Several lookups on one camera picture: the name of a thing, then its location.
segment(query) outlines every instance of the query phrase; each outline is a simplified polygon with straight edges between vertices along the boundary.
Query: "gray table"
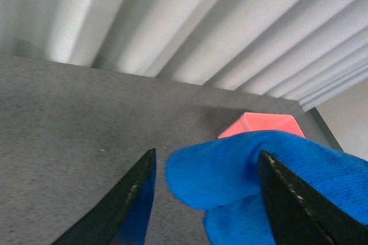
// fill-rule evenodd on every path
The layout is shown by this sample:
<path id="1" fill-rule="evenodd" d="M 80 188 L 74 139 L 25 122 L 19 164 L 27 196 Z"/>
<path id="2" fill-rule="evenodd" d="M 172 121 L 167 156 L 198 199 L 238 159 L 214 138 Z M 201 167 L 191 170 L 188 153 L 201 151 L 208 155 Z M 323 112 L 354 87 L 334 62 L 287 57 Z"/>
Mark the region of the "gray table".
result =
<path id="1" fill-rule="evenodd" d="M 208 244 L 203 213 L 163 178 L 174 150 L 215 139 L 243 112 L 290 113 L 328 145 L 294 101 L 0 55 L 0 244 L 50 244 L 149 148 L 156 193 L 146 244 Z"/>

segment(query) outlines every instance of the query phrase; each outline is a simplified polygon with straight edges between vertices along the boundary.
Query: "blue towel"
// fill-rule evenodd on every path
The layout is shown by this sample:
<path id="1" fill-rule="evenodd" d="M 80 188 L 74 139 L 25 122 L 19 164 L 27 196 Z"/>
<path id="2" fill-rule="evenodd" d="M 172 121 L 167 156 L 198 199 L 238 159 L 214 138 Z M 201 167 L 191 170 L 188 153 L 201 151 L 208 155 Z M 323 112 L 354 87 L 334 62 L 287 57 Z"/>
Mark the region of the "blue towel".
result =
<path id="1" fill-rule="evenodd" d="M 260 195 L 261 150 L 368 224 L 367 161 L 286 132 L 247 132 L 177 150 L 166 163 L 174 196 L 206 211 L 204 226 L 213 245 L 275 245 Z"/>

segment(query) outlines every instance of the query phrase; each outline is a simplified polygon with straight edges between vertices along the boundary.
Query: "curtain fold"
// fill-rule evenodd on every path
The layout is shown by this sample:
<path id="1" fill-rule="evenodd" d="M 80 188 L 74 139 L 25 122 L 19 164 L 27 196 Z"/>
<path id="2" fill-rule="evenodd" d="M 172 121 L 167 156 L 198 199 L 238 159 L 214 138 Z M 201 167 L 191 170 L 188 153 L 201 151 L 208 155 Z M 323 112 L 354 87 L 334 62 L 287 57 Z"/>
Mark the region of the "curtain fold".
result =
<path id="1" fill-rule="evenodd" d="M 368 77 L 368 0 L 0 0 L 0 53 L 267 94 Z"/>

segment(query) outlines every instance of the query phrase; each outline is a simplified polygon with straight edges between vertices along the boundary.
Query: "red block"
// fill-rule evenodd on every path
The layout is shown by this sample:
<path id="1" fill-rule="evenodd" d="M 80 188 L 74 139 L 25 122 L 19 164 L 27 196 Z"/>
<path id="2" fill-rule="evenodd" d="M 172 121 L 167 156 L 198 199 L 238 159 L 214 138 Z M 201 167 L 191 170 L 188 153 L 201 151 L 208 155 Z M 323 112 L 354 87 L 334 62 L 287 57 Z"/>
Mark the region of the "red block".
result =
<path id="1" fill-rule="evenodd" d="M 280 130 L 305 137 L 291 114 L 244 113 L 218 138 L 258 130 Z"/>

